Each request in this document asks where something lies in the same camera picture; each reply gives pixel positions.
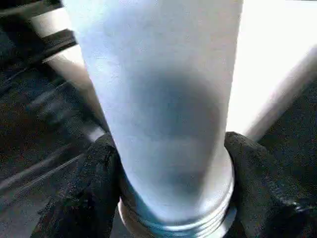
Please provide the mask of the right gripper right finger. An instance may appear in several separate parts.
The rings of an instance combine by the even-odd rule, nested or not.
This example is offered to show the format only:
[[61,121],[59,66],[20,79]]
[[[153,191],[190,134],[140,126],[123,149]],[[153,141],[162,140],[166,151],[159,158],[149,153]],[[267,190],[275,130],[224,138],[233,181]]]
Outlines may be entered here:
[[268,150],[227,132],[234,167],[237,219],[247,238],[315,238],[317,197],[287,174]]

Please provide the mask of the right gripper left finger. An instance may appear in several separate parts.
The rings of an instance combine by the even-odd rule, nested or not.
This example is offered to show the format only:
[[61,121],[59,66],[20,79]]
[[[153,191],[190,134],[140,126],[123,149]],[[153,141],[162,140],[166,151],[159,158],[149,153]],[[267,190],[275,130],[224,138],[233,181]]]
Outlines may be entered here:
[[121,195],[121,162],[111,134],[99,137],[37,223],[39,238],[108,238]]

